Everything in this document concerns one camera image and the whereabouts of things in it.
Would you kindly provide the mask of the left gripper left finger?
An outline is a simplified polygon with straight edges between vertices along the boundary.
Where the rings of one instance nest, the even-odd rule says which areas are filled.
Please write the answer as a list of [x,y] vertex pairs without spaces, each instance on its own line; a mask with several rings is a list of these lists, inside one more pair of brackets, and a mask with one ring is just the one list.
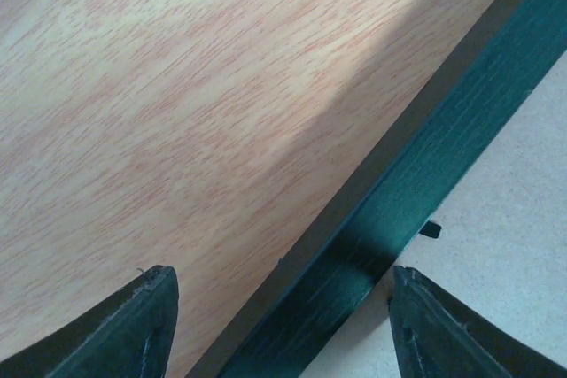
[[1,362],[3,377],[163,377],[178,317],[171,266],[153,266]]

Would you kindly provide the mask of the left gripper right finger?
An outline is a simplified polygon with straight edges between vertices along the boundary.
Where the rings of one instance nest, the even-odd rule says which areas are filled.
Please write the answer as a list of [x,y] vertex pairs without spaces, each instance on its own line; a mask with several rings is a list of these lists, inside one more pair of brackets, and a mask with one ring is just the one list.
[[396,266],[393,279],[389,317],[402,377],[566,375],[417,269]]

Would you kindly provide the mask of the black picture frame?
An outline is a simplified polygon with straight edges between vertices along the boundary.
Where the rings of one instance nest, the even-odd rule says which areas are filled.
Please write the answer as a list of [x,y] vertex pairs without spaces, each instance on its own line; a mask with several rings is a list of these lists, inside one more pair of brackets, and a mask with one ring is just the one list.
[[190,375],[301,375],[565,50],[566,0],[494,0]]

